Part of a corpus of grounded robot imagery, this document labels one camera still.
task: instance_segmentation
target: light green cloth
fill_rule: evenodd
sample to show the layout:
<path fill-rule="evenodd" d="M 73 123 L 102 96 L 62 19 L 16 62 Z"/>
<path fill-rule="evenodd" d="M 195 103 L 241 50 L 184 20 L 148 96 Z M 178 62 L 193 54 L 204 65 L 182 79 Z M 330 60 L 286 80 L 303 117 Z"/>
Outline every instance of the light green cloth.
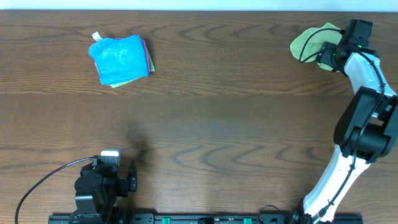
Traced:
<path fill-rule="evenodd" d="M 323 27 L 321 28 L 309 28 L 306 31 L 304 31 L 300 36 L 298 36 L 295 40 L 293 40 L 293 42 L 290 44 L 290 51 L 293 54 L 293 57 L 295 57 L 296 59 L 299 59 L 300 57 L 300 53 L 303 49 L 304 43 L 305 41 L 307 41 L 307 39 L 316 31 L 320 30 L 320 29 L 324 29 L 324 28 L 332 28 L 332 29 L 340 29 L 338 27 L 336 27 L 335 25 L 327 22 Z M 305 46 L 303 55 L 301 60 L 306 59 L 308 56 L 310 56 L 311 54 L 314 54 L 315 52 L 319 51 L 322 47 L 322 44 L 327 41 L 327 42 L 331 42 L 333 44 L 338 44 L 338 42 L 341 40 L 341 34 L 336 32 L 336 31 L 332 31 L 332 30 L 325 30 L 325 31 L 321 31 L 317 34 L 315 34 L 310 41 L 308 41 L 307 46 Z M 306 62 L 312 62 L 315 60 L 317 56 L 313 56 L 312 58 L 308 59 Z M 318 63 L 319 67 L 325 69 L 325 70 L 329 70 L 331 71 L 332 68 L 328 65 L 322 64 L 322 63 Z"/>
<path fill-rule="evenodd" d="M 148 57 L 149 57 L 150 71 L 151 71 L 151 72 L 154 72 L 154 71 L 155 71 L 154 62 L 152 61 L 152 58 L 150 57 L 149 54 L 148 54 Z M 112 88 L 117 88 L 117 87 L 123 86 L 123 85 L 125 85 L 125 84 L 127 84 L 127 83 L 129 83 L 129 82 L 132 82 L 132 81 L 134 81 L 134 80 L 136 80 L 136 79 L 138 79 L 138 78 L 135 78 L 135 79 L 133 79 L 133 80 L 129 80 L 129 81 L 126 81 L 126 82 L 115 83 L 115 84 L 112 84 L 112 85 L 110 85 L 110 86 L 111 86 Z"/>

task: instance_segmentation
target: stack of cloths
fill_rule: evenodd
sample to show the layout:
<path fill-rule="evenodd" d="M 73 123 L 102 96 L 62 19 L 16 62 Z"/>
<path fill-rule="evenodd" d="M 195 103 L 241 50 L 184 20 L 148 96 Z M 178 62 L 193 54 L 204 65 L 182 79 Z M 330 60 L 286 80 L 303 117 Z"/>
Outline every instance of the stack of cloths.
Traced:
<path fill-rule="evenodd" d="M 97 41 L 88 54 L 94 59 L 103 85 L 116 88 L 155 71 L 146 43 L 138 35 L 124 39 L 102 39 L 95 32 Z"/>

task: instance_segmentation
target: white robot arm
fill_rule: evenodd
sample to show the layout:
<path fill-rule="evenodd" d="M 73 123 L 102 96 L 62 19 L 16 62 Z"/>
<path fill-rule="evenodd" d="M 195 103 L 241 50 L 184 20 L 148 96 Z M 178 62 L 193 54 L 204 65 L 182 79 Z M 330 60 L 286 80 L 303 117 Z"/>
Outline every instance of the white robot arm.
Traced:
<path fill-rule="evenodd" d="M 325 42 L 317 56 L 346 75 L 355 96 L 339 120 L 335 150 L 315 188 L 300 203 L 291 223 L 332 222 L 338 204 L 358 176 L 391 150 L 398 135 L 398 97 L 387 84 L 376 51 L 368 46 L 370 22 L 351 21 L 339 45 Z M 371 124 L 371 117 L 383 125 Z"/>

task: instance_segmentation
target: white wall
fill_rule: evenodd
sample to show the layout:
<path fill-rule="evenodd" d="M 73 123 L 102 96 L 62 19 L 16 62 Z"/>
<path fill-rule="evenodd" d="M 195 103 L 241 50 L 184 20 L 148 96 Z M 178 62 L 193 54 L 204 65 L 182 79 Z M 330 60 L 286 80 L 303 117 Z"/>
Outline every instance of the white wall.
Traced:
<path fill-rule="evenodd" d="M 0 9 L 398 12 L 398 0 L 0 0 Z"/>

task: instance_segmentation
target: wooden table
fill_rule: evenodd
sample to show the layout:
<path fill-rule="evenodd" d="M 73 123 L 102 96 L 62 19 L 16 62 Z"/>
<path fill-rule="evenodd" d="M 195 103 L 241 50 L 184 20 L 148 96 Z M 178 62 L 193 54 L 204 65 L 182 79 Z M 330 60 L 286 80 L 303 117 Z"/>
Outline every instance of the wooden table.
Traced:
<path fill-rule="evenodd" d="M 398 90 L 398 14 L 342 12 L 0 12 L 0 223 L 55 168 L 121 149 L 139 190 L 122 206 L 160 213 L 291 210 L 320 178 L 353 91 L 340 73 L 300 64 L 289 45 L 309 27 L 373 21 L 371 47 Z M 100 84 L 91 34 L 139 34 L 156 72 L 121 88 Z M 366 223 L 398 218 L 398 144 L 338 210 Z M 75 209 L 83 164 L 27 198 L 21 223 Z"/>

